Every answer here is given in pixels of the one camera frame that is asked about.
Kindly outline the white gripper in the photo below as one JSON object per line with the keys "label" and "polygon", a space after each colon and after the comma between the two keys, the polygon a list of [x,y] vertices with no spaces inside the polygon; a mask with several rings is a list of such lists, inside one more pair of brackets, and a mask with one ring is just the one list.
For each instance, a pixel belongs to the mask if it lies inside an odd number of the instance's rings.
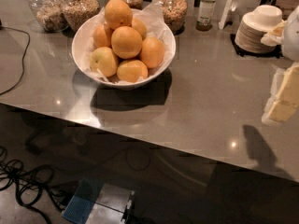
{"label": "white gripper", "polygon": [[263,110],[262,123],[278,126],[299,109],[299,6],[287,20],[263,35],[261,43],[270,47],[280,45],[283,56],[294,61],[288,69],[279,68],[274,74]]}

